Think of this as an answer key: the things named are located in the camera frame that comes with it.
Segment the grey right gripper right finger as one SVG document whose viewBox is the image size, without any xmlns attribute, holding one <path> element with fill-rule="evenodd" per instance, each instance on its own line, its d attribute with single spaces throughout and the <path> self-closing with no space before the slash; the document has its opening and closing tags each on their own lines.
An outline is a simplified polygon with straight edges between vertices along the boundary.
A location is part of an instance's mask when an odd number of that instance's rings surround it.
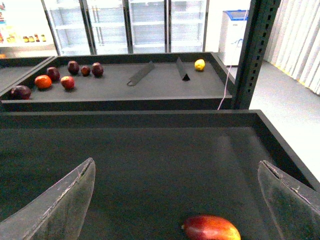
<svg viewBox="0 0 320 240">
<path fill-rule="evenodd" d="M 320 238 L 320 194 L 263 160 L 257 177 L 281 240 Z"/>
</svg>

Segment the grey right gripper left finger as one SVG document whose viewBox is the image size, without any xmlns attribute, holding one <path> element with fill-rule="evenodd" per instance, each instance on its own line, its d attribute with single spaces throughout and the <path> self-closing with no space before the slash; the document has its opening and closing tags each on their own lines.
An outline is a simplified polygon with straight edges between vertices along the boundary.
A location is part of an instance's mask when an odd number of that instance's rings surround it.
<svg viewBox="0 0 320 240">
<path fill-rule="evenodd" d="M 90 157 L 0 223 L 2 240 L 76 240 L 93 195 L 96 164 Z"/>
</svg>

